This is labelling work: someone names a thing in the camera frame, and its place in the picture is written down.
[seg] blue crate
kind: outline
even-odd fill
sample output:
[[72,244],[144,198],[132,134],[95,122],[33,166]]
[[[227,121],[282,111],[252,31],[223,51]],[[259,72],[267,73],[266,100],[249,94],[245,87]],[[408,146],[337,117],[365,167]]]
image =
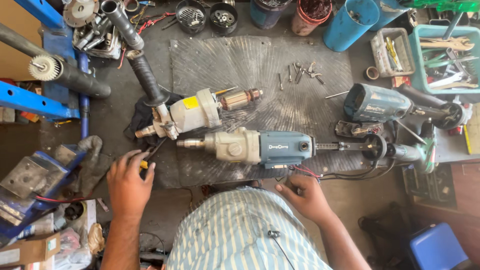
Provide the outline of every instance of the blue crate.
[[[447,26],[419,25],[413,28],[413,32],[408,36],[412,48],[413,60],[415,62],[415,73],[410,75],[412,86],[415,89],[430,95],[480,93],[480,87],[462,90],[432,90],[430,87],[428,87],[419,37],[442,38],[446,30]],[[475,46],[470,50],[471,55],[480,57],[480,30],[478,28],[457,26],[453,30],[452,37],[468,37],[470,39],[470,43],[475,44]],[[473,60],[472,63],[477,72],[480,72],[480,59]]]

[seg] cutting disc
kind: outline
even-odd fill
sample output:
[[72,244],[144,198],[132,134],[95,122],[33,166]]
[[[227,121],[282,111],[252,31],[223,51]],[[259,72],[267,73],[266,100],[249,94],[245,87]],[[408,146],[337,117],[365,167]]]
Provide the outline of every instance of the cutting disc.
[[63,19],[68,26],[82,27],[95,18],[99,7],[100,3],[95,0],[88,0],[85,3],[72,0],[63,9]]

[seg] striped shirt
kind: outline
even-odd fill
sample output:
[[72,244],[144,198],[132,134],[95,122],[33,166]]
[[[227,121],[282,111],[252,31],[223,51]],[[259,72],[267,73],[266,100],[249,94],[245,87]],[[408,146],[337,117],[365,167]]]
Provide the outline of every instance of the striped shirt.
[[[280,232],[278,244],[269,230]],[[212,196],[182,220],[167,270],[290,270],[288,261],[295,270],[330,269],[282,198],[240,187]]]

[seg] black rubber mat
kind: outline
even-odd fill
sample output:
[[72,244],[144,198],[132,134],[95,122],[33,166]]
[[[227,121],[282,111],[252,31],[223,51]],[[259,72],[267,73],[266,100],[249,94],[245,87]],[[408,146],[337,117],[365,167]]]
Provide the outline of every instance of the black rubber mat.
[[[180,135],[180,139],[200,138],[205,133],[233,132],[244,126],[251,130],[298,131],[314,136],[317,143],[338,141],[334,128],[345,120],[345,96],[324,99],[347,91],[353,85],[347,52],[333,52],[322,41],[288,37],[220,37],[211,39],[171,40],[174,92],[193,96],[201,89],[211,92],[238,86],[258,88],[261,100],[232,111],[221,111],[222,125],[202,128]],[[302,76],[299,84],[288,82],[288,65],[299,62],[305,68],[315,61],[313,69],[321,73],[319,80]],[[290,67],[292,79],[295,70]],[[281,73],[284,90],[280,90]],[[241,163],[215,159],[203,150],[178,149],[180,181],[183,176],[198,177],[198,183],[215,183],[237,179],[258,179],[285,176],[287,169],[264,169]],[[364,169],[366,162],[358,152],[321,151],[303,165],[317,174]]]

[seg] tape roll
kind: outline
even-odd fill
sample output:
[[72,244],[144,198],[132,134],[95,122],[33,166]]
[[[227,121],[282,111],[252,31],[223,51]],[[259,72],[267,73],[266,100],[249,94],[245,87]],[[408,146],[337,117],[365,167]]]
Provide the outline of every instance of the tape roll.
[[378,69],[376,67],[369,67],[363,72],[363,77],[367,81],[376,80],[379,76],[380,73],[378,72]]
[[134,16],[140,13],[140,3],[138,0],[123,0],[123,6],[128,16]]

